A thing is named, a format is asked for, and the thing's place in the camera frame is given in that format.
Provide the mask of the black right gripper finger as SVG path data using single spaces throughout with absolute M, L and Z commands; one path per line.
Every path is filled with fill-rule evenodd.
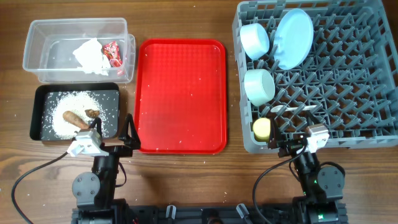
M 319 120 L 316 117 L 314 117 L 314 115 L 310 111 L 306 111 L 305 119 L 307 121 L 308 127 L 316 126 L 319 124 Z
M 280 131 L 275 120 L 271 118 L 270 121 L 271 121 L 271 130 L 269 135 L 268 148 L 277 149 L 280 147 L 280 142 L 282 140 L 282 137 L 280 135 Z

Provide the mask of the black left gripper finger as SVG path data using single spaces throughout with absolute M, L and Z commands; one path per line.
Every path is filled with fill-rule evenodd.
M 128 146 L 131 149 L 141 148 L 141 140 L 139 139 L 137 130 L 135 128 L 132 114 L 128 113 L 126 115 L 124 125 L 118 139 L 122 141 L 125 146 Z
M 92 121 L 92 123 L 89 125 L 89 128 L 90 129 L 96 129 L 98 134 L 102 133 L 101 127 L 102 127 L 102 120 L 99 117 L 95 118 Z

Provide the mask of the dark food scrap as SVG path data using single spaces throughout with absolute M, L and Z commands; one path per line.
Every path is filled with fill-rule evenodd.
M 88 110 L 85 110 L 85 114 L 89 118 L 97 118 L 100 115 L 100 111 L 88 109 Z

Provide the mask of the yellow plastic cup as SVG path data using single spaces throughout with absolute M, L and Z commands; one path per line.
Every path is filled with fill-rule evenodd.
M 259 118 L 252 125 L 252 131 L 257 141 L 268 142 L 271 135 L 271 121 L 268 118 Z

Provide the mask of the white rice pile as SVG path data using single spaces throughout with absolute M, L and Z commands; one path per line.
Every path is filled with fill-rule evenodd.
M 103 138 L 112 138 L 117 134 L 119 118 L 117 90 L 56 91 L 45 95 L 40 140 L 58 141 L 73 138 L 80 128 L 65 121 L 63 113 L 71 111 L 86 124 L 91 124 L 93 118 L 86 115 L 86 110 L 99 113 Z

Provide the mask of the white plastic spoon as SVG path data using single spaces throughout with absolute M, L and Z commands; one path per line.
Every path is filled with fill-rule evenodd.
M 275 106 L 275 107 L 273 107 L 271 109 L 271 113 L 278 113 L 282 109 L 285 109 L 285 111 L 295 111 L 297 109 L 308 111 L 308 110 L 312 110 L 312 109 L 314 109 L 316 107 L 317 107 L 316 105 L 303 106 L 302 108 L 301 107 L 288 107 L 288 106 L 284 106 L 284 105 L 278 105 L 278 106 Z

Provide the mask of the brown carrot-like vegetable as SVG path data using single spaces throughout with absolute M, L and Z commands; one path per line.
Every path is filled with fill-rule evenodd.
M 80 129 L 88 129 L 89 128 L 89 125 L 85 121 L 83 121 L 78 115 L 76 115 L 75 113 L 73 113 L 71 111 L 65 111 L 63 113 L 63 119 L 66 122 L 80 128 Z

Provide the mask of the mint green bowl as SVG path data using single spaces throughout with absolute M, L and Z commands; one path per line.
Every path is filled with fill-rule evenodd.
M 270 102 L 275 96 L 275 82 L 270 72 L 264 69 L 248 70 L 244 75 L 244 89 L 254 106 Z

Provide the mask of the light blue plate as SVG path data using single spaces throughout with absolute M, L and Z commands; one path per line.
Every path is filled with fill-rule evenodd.
M 277 26 L 274 60 L 279 68 L 290 70 L 299 66 L 309 54 L 314 35 L 313 22 L 302 9 L 290 10 Z

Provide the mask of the light blue bowl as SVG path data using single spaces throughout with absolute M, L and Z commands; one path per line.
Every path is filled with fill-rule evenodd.
M 268 53 L 270 41 L 263 26 L 258 23 L 242 26 L 240 30 L 241 43 L 245 53 L 252 60 L 257 60 Z

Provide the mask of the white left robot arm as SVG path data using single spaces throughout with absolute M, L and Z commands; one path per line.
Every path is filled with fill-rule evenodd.
M 75 120 L 81 127 L 68 148 L 71 156 L 86 154 L 94 158 L 91 171 L 79 174 L 72 183 L 76 198 L 73 223 L 260 223 L 253 210 L 243 204 L 236 207 L 166 208 L 131 207 L 125 199 L 116 199 L 116 178 L 124 172 L 122 157 L 132 157 L 141 142 L 131 114 L 126 116 L 119 135 L 121 145 L 106 146 L 101 132 L 101 119 L 90 125 Z

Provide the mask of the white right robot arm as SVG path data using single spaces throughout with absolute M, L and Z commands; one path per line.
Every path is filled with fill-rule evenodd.
M 326 145 L 328 128 L 306 112 L 307 127 L 302 137 L 283 141 L 276 130 L 278 156 L 289 156 L 303 191 L 292 201 L 294 223 L 348 223 L 346 205 L 340 203 L 345 186 L 345 170 L 334 162 L 318 160 L 316 151 Z

